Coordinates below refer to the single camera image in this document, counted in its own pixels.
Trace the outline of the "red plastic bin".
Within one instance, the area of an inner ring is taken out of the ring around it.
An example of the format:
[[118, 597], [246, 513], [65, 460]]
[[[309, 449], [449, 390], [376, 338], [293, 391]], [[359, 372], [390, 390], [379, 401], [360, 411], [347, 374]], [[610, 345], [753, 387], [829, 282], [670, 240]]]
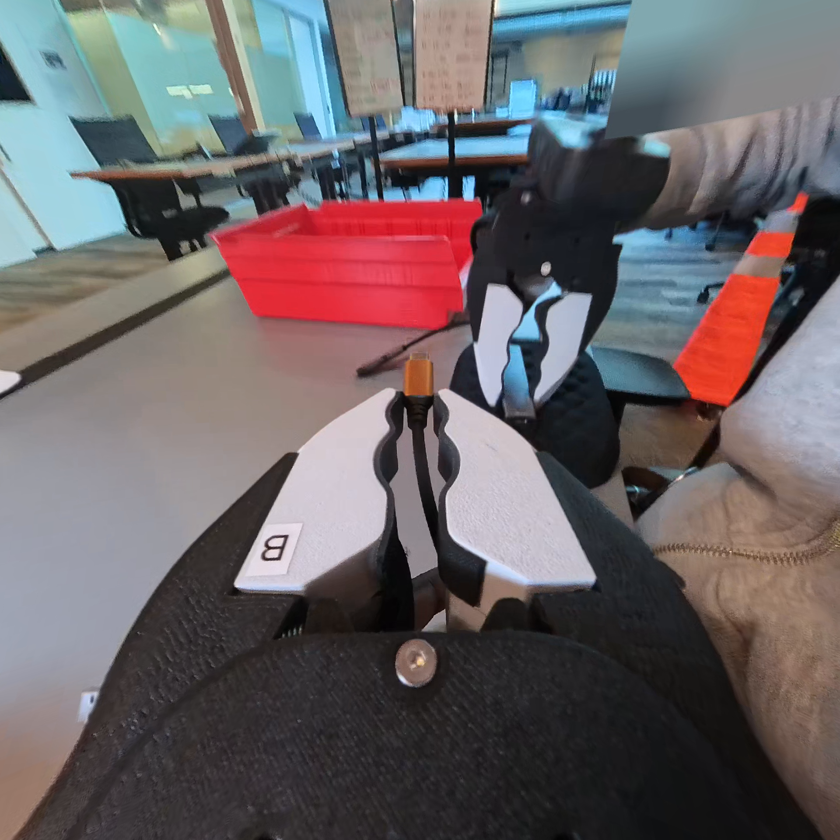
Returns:
[[211, 234], [260, 318], [412, 329], [464, 307], [479, 201], [327, 201]]

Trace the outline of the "black office chair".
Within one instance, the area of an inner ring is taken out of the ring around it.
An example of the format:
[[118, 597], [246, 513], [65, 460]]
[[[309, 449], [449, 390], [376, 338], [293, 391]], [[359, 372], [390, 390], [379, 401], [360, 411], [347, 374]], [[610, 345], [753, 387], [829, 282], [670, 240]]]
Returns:
[[[101, 169], [121, 163], [154, 164], [161, 161], [132, 116], [118, 119], [70, 118]], [[221, 206], [205, 206], [195, 185], [187, 192], [195, 204], [184, 207], [171, 179], [122, 179], [110, 183], [120, 204], [129, 233], [135, 238], [155, 239], [166, 258], [183, 257], [182, 246], [191, 252], [207, 247], [207, 235], [229, 220]]]

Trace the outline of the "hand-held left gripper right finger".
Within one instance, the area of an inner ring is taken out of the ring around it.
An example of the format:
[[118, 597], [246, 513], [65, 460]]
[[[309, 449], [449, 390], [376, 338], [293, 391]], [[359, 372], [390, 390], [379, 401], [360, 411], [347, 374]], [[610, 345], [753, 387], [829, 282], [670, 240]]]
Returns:
[[533, 447], [449, 389], [435, 396], [434, 428], [447, 630], [479, 630], [506, 599], [590, 590], [595, 571]]

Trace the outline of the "person's right forearm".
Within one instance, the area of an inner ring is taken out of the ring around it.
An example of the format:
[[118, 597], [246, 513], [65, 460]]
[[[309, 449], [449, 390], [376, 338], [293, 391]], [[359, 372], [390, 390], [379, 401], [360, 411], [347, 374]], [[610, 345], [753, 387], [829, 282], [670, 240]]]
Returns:
[[668, 146], [669, 171], [642, 228], [768, 214], [799, 193], [839, 197], [839, 97], [651, 137]]

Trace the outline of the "grey usb hub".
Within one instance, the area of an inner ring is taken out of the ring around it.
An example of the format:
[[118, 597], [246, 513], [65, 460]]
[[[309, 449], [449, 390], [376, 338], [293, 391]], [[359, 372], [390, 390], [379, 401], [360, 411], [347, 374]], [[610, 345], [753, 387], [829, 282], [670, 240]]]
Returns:
[[527, 426], [536, 420], [522, 348], [517, 343], [508, 345], [508, 361], [502, 374], [501, 406], [502, 414], [510, 425]]

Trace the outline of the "black mesh pad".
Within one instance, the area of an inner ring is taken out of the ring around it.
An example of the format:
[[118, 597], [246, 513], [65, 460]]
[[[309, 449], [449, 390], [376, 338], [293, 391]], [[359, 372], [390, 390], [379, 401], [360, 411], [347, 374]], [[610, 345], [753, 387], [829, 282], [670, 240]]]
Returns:
[[[528, 383], [539, 378], [536, 346], [524, 342], [521, 357]], [[483, 411], [507, 422], [501, 403], [490, 407], [480, 388], [474, 347], [458, 357], [449, 389]], [[550, 454], [589, 489], [613, 475], [621, 445], [617, 422], [595, 361], [583, 352], [559, 388], [536, 412], [528, 427], [515, 427], [539, 451]]]

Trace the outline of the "orange traffic cone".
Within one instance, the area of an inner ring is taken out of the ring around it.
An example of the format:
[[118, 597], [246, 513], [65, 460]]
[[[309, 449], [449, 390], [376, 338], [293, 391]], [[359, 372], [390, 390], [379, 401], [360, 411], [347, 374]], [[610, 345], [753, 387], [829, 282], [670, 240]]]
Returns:
[[727, 407], [746, 382], [807, 201], [800, 192], [767, 216], [679, 353], [674, 368], [695, 402]]

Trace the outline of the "wooden top desk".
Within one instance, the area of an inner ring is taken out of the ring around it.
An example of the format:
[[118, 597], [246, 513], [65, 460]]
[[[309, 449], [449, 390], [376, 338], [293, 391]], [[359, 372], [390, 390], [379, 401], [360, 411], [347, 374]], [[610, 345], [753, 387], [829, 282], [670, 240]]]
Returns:
[[281, 144], [260, 154], [196, 157], [154, 164], [121, 163], [104, 170], [72, 171], [70, 177], [109, 187], [111, 182], [122, 179], [171, 179], [179, 195], [191, 197], [193, 204], [195, 199], [187, 192], [189, 186], [197, 187], [200, 202], [205, 193], [235, 186], [250, 198], [257, 214], [262, 215], [287, 205], [287, 195], [294, 189], [294, 174], [353, 147], [352, 140]]

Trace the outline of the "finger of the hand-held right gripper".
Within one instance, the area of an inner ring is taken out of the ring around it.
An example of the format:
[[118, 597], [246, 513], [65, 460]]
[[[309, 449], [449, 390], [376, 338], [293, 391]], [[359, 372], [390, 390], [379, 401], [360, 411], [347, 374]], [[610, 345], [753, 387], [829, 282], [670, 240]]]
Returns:
[[545, 404], [574, 367], [584, 347], [591, 304], [591, 294], [572, 291], [535, 304], [534, 320], [543, 352], [532, 396], [534, 403]]
[[501, 399], [509, 343], [522, 315], [523, 302], [509, 286], [490, 283], [486, 287], [474, 355], [479, 387], [489, 408], [496, 408]]

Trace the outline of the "handwritten whiteboard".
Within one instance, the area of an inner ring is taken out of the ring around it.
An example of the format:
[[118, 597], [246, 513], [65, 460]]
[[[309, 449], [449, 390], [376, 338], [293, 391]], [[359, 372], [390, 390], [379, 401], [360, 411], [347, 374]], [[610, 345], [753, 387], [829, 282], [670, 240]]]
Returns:
[[393, 3], [326, 1], [346, 112], [353, 119], [404, 106]]
[[484, 108], [493, 1], [415, 1], [415, 105], [435, 112]]

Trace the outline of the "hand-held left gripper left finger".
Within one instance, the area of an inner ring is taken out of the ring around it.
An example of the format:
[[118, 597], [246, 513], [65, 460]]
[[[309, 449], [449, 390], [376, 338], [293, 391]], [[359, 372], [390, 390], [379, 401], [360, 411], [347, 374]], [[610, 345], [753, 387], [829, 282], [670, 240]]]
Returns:
[[235, 579], [238, 592], [334, 600], [362, 624], [412, 624], [391, 488], [403, 416], [403, 394], [385, 388], [300, 447]]

